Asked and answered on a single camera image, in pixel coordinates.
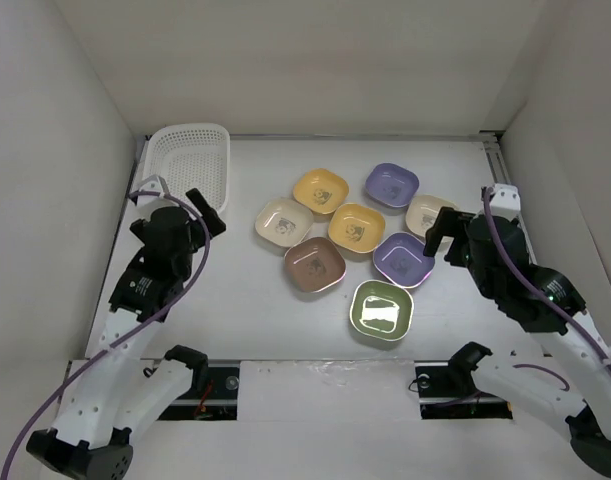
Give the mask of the green plate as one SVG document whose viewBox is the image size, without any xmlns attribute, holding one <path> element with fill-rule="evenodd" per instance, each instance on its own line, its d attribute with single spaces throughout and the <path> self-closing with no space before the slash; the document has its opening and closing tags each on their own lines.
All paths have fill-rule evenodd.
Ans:
<svg viewBox="0 0 611 480">
<path fill-rule="evenodd" d="M 413 313 L 414 300 L 407 290 L 387 282 L 367 280 L 354 291 L 349 321 L 359 334 L 398 342 L 408 334 Z"/>
</svg>

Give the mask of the brown plate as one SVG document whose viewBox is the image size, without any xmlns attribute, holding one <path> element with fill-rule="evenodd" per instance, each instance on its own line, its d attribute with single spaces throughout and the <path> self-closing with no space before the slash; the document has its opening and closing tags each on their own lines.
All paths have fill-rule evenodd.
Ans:
<svg viewBox="0 0 611 480">
<path fill-rule="evenodd" d="M 339 283 L 346 274 L 346 262 L 327 238 L 312 237 L 287 250 L 286 271 L 304 293 L 318 293 Z"/>
</svg>

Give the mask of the cream plate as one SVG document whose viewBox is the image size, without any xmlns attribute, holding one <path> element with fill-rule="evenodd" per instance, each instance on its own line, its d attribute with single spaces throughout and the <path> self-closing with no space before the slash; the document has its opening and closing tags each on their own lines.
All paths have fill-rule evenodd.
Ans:
<svg viewBox="0 0 611 480">
<path fill-rule="evenodd" d="M 406 212 L 405 223 L 408 230 L 415 236 L 424 239 L 425 234 L 431 228 L 443 207 L 458 210 L 459 207 L 440 197 L 433 195 L 415 195 Z"/>
<path fill-rule="evenodd" d="M 291 248 L 305 239 L 314 223 L 313 213 L 295 200 L 270 200 L 255 220 L 255 231 L 282 248 Z"/>
</svg>

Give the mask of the purple plate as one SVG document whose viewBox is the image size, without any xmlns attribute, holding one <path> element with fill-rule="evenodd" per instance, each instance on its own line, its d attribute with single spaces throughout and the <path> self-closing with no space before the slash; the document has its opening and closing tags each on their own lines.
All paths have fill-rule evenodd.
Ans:
<svg viewBox="0 0 611 480">
<path fill-rule="evenodd" d="M 424 255 L 425 244 L 406 232 L 389 235 L 373 252 L 375 268 L 404 289 L 420 286 L 432 273 L 435 258 Z"/>
<path fill-rule="evenodd" d="M 365 181 L 366 193 L 390 208 L 405 208 L 420 187 L 418 176 L 393 163 L 376 165 Z"/>
</svg>

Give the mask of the purple plate front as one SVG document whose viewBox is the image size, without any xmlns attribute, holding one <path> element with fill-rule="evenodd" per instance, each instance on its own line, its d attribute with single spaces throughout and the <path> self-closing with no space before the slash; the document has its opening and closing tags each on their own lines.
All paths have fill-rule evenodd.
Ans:
<svg viewBox="0 0 611 480">
<path fill-rule="evenodd" d="M 432 273 L 435 258 L 424 255 L 425 244 L 406 232 L 389 235 L 373 252 L 375 268 L 404 289 L 420 286 Z"/>
</svg>

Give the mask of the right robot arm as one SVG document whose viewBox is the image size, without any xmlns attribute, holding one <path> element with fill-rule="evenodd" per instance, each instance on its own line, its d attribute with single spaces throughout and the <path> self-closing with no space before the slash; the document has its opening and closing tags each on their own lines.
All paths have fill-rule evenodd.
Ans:
<svg viewBox="0 0 611 480">
<path fill-rule="evenodd" d="M 431 330 L 428 353 L 443 353 L 447 381 L 460 396 L 499 397 L 558 433 L 589 469 L 611 479 L 611 350 L 584 298 L 560 272 L 536 264 L 514 210 L 467 213 L 444 207 L 425 235 L 433 257 L 443 240 L 448 265 L 465 269 L 474 290 L 525 334 L 536 352 L 555 362 L 569 390 L 530 375 L 499 346 L 480 337 L 440 339 Z"/>
</svg>

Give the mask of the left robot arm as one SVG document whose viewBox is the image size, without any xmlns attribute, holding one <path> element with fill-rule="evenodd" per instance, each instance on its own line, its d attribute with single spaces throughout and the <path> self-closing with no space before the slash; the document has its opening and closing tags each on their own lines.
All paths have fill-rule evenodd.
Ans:
<svg viewBox="0 0 611 480">
<path fill-rule="evenodd" d="M 192 263 L 194 254 L 207 256 L 212 239 L 226 230 L 196 188 L 184 200 L 155 190 L 130 198 L 147 196 L 166 204 L 130 226 L 142 246 L 110 296 L 98 350 L 50 396 L 55 401 L 75 388 L 55 422 L 27 440 L 32 457 L 69 479 L 124 478 L 134 442 L 177 398 L 207 387 L 207 355 L 182 345 L 168 350 L 139 388 L 131 383 L 144 350 L 205 267 L 206 259 Z"/>
</svg>

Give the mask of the yellow plate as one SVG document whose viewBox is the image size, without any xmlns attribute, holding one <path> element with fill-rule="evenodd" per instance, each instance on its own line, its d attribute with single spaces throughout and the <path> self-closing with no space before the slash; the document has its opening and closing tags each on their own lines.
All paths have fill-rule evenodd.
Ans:
<svg viewBox="0 0 611 480">
<path fill-rule="evenodd" d="M 313 213 L 329 215 L 345 202 L 349 185 L 339 175 L 318 168 L 305 173 L 294 185 L 292 194 Z"/>
<path fill-rule="evenodd" d="M 386 221 L 378 211 L 357 203 L 345 203 L 335 211 L 328 236 L 339 247 L 367 254 L 381 243 L 385 227 Z"/>
</svg>

